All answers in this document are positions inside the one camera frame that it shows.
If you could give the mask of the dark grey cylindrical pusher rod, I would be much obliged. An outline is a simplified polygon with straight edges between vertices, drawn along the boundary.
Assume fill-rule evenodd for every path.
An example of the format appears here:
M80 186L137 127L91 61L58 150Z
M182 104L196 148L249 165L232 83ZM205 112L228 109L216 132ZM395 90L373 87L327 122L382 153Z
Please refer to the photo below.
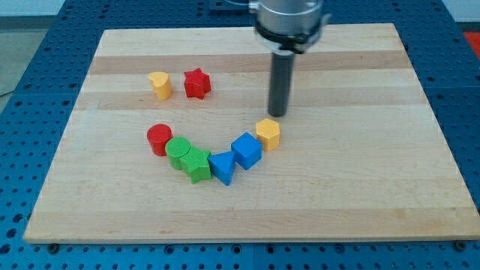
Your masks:
M287 113L295 55L271 54L268 113L282 117Z

